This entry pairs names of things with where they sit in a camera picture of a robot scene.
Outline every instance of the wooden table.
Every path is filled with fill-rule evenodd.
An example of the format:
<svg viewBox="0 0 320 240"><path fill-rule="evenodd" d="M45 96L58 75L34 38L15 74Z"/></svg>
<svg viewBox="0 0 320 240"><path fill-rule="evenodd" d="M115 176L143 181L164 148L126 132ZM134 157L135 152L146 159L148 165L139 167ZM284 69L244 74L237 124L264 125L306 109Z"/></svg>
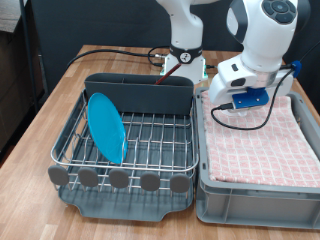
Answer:
<svg viewBox="0 0 320 240"><path fill-rule="evenodd" d="M81 52L99 48L110 47L84 46ZM144 48L113 49L148 52ZM207 62L214 65L236 54L204 52ZM88 55L69 68L1 168L0 239L320 239L320 231L315 230L205 224L197 219L195 204L168 214L159 223L90 219L67 206L48 177L47 169L53 164L50 150L84 88L84 79L96 72L159 74L159 68L146 58L115 53ZM215 73L216 69L210 69L209 78ZM208 86L208 82L199 85ZM297 82L294 89L316 114Z"/></svg>

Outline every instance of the metal wire grid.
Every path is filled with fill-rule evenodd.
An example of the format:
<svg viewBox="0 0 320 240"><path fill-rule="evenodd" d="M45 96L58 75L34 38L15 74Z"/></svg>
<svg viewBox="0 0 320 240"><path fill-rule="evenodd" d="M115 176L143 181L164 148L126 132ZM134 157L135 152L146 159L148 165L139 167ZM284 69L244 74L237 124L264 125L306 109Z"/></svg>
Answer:
<svg viewBox="0 0 320 240"><path fill-rule="evenodd" d="M122 163L117 165L105 159L95 146L89 132L86 110L85 103L68 136L68 139L72 139L71 144L66 143L57 158L52 154L57 164L67 167L69 190L81 185L78 176L81 167L96 170L99 192L105 187L112 187L109 172L115 168L127 172L129 194L133 189L141 188L140 177L146 171L159 175L159 190L170 191L170 178L174 174L193 177L197 161L194 157L194 129L190 116L121 113L127 133L128 152ZM88 189L83 185L82 188L84 191Z"/></svg>

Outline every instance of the cable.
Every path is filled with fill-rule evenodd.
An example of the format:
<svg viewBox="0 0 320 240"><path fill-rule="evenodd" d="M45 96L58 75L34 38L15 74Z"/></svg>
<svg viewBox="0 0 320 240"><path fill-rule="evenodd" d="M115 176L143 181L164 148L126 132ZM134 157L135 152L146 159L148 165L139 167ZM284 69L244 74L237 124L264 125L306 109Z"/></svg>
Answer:
<svg viewBox="0 0 320 240"><path fill-rule="evenodd" d="M151 56L151 53L152 53L154 50L158 49L158 48L169 48L169 46L160 46L160 47L151 48L150 51L148 52L148 60L149 60L149 62L150 62L153 66L162 67L162 63L154 63L154 62L152 62L151 59L150 59L150 57L152 57L152 56Z"/></svg>
<svg viewBox="0 0 320 240"><path fill-rule="evenodd" d="M70 65L74 61L78 60L79 58L82 58L82 57L87 56L87 55L92 54L92 53L99 53L99 52L113 52L113 53L131 55L131 56L135 56L135 57L149 57L149 54L132 53L132 52L126 52L126 51L121 51L121 50L113 50L113 49L97 49L97 50L92 50L92 51L89 51L89 52L85 52L85 53L80 54L80 55L76 56L75 58L71 59L71 61L67 65L67 69L70 67Z"/></svg>
<svg viewBox="0 0 320 240"><path fill-rule="evenodd" d="M306 56L308 56L309 53L311 53L317 46L319 46L319 44L320 44L320 41L317 42L312 48L310 48L310 49L302 56L302 58L300 59L300 62L302 62L303 59L304 59Z"/></svg>
<svg viewBox="0 0 320 240"><path fill-rule="evenodd" d="M268 113L268 116L266 118L266 120L264 121L264 123L262 123L260 126L257 126L257 127L253 127L253 128L240 128L240 127L235 127L235 126L230 126L230 125L227 125L223 122L220 122L219 119L216 118L216 116L213 114L214 111L216 110L226 110L226 109L231 109L233 108L233 104L232 103L228 103L228 104L223 104L223 105L220 105L219 107L216 107L216 108L213 108L211 110L211 116L212 118L217 122L219 123L220 125L224 126L224 127L227 127L227 128L231 128L231 129L234 129L234 130L244 130L244 131L252 131L252 130L258 130L262 127L264 127L269 119L270 119L270 116L271 116L271 113L272 113L272 109L273 109L273 105L274 105L274 102L276 100L276 95L277 95L277 92L279 90L279 87L281 86L282 82L289 76L289 74L291 74L292 72L294 71L294 69L291 69L286 75L284 75L284 77L280 80L280 82L278 83L275 91L274 91L274 94L273 94L273 97L272 97L272 101L271 101L271 105L270 105L270 109L269 109L269 113Z"/></svg>
<svg viewBox="0 0 320 240"><path fill-rule="evenodd" d="M217 68L217 66L215 66L215 65L206 65L206 68L207 68L207 69L210 69L210 68Z"/></svg>

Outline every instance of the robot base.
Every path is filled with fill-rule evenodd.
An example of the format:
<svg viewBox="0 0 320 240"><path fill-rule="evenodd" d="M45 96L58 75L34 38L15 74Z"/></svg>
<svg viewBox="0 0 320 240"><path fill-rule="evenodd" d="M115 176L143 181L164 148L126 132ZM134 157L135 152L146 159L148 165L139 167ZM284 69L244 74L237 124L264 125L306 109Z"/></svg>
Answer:
<svg viewBox="0 0 320 240"><path fill-rule="evenodd" d="M160 75L165 75L179 62L171 54L165 58L165 63ZM183 64L177 71L172 73L172 76L180 76L190 79L194 84L198 84L208 79L206 73L206 59L203 56L197 57L191 64Z"/></svg>

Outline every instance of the wire rack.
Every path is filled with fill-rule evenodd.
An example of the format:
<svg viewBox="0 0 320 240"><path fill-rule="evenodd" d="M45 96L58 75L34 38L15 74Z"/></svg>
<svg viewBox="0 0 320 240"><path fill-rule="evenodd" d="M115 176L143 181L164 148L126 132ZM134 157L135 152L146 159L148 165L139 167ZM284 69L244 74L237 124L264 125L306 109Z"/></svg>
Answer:
<svg viewBox="0 0 320 240"><path fill-rule="evenodd" d="M153 173L160 180L156 194L170 191L172 197L175 192L172 190L173 177L191 179L198 163L194 154L192 116L138 113L120 113L120 116L126 129L128 151L121 164L114 164L94 144L87 121L87 101L82 94L51 153L56 165L62 166L67 173L69 190L102 192L111 188L112 193L120 191L122 189L110 181L110 172L117 169L128 176L128 184L122 191L131 194L133 189L140 189L144 194L141 176ZM97 179L96 187L88 187L81 181L79 170L84 168L96 173L96 177L93 176Z"/></svg>

